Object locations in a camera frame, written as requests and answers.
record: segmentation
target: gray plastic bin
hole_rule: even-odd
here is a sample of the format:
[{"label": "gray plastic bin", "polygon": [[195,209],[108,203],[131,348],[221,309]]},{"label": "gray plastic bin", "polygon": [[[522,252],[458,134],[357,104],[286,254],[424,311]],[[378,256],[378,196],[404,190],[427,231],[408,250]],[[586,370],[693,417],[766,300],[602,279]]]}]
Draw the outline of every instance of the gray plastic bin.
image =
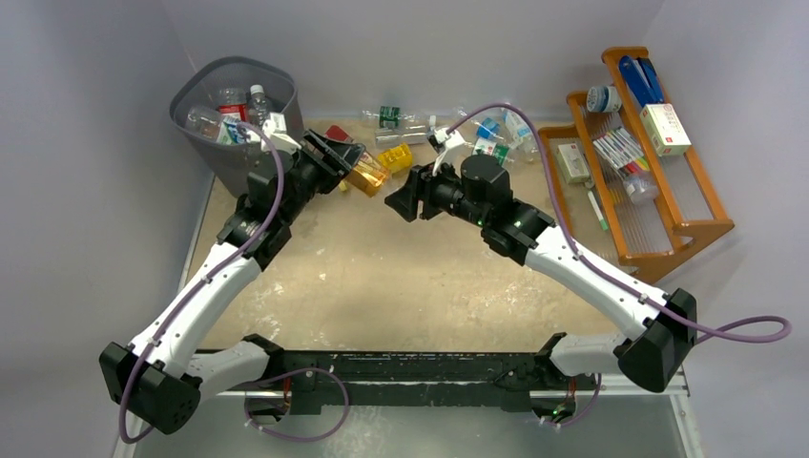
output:
[{"label": "gray plastic bin", "polygon": [[239,87],[247,92],[254,84],[264,87],[272,110],[283,113],[286,117],[287,133],[297,141],[301,141],[303,118],[301,107],[298,105],[298,88],[292,76],[247,57],[224,57],[206,65],[179,90],[169,106],[169,116],[174,125],[188,137],[199,155],[235,197],[247,192],[249,147],[220,145],[213,142],[186,130],[185,119],[191,107],[197,104],[216,109],[218,107],[216,97],[220,89]]}]

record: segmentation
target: white box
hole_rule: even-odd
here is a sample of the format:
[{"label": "white box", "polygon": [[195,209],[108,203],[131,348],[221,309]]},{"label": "white box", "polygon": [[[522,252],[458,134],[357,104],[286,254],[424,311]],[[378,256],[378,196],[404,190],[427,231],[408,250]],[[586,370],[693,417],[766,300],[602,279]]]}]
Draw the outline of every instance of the white box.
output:
[{"label": "white box", "polygon": [[640,122],[658,156],[678,156],[691,148],[671,103],[649,104],[640,112]]},{"label": "white box", "polygon": [[590,178],[587,162],[575,143],[559,145],[556,149],[556,161],[559,162],[562,176],[568,184],[581,183]]}]

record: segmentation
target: wall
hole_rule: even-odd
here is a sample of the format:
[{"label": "wall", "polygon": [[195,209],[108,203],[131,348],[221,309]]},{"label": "wall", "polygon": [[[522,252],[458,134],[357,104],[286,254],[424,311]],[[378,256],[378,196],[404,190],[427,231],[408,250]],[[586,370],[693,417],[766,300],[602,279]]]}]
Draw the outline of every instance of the wall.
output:
[{"label": "wall", "polygon": [[382,102],[443,112],[510,99],[570,117],[565,95],[606,81],[600,55],[640,41],[662,0],[164,0],[198,66],[240,54],[281,67],[305,115]]},{"label": "wall", "polygon": [[801,145],[807,13],[800,0],[666,0],[644,39],[736,221],[667,285],[698,297],[703,323],[778,314],[795,325],[781,343],[714,340],[689,356],[692,399],[711,456],[806,456],[809,447],[809,156]]},{"label": "wall", "polygon": [[98,354],[173,297],[210,183],[167,115],[193,70],[158,0],[6,0],[0,42],[0,456],[108,456]]}]

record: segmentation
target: wooden shelf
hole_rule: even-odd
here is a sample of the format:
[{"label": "wooden shelf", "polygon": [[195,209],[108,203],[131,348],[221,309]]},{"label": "wooden shelf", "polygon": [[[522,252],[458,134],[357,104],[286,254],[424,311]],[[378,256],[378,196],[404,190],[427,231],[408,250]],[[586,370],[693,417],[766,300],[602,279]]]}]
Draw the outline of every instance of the wooden shelf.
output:
[{"label": "wooden shelf", "polygon": [[[578,138],[590,165],[595,191],[604,217],[610,226],[617,253],[617,265],[628,267],[635,276],[646,282],[659,281],[677,266],[733,229],[713,184],[705,173],[694,147],[684,156],[658,157],[646,135],[635,101],[618,70],[618,61],[624,55],[632,58],[648,57],[646,48],[610,48],[602,54],[623,107],[617,114],[590,113],[586,109],[587,94],[568,95],[573,125],[563,128],[541,129],[540,137],[554,158],[551,141],[555,138]],[[592,140],[609,129],[624,126],[646,153],[650,171],[660,190],[660,196],[642,205],[634,205],[625,195],[617,175],[609,166],[602,166]],[[553,186],[561,186],[555,173]],[[570,221],[567,207],[563,217]]]}]

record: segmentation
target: wooden table surface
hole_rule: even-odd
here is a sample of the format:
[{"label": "wooden table surface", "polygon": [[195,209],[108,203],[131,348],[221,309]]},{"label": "wooden table surface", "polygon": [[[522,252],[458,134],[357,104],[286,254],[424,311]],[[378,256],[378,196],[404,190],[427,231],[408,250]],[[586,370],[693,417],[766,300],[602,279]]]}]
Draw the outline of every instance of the wooden table surface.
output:
[{"label": "wooden table surface", "polygon": [[[321,133],[331,124],[380,152],[359,121],[306,122]],[[473,139],[469,128],[462,132]],[[428,145],[412,151],[418,163],[435,157]],[[231,303],[202,347],[224,348],[259,333],[290,349],[536,351],[555,332],[615,329],[555,281],[491,252],[475,227],[447,215],[405,222],[383,203],[403,178],[374,198],[351,189],[313,199],[293,224],[292,239]],[[553,215],[539,160],[516,164],[511,184],[516,197]],[[563,186],[576,237],[595,253],[613,250],[584,186]],[[191,272],[235,204],[217,180]]]}]

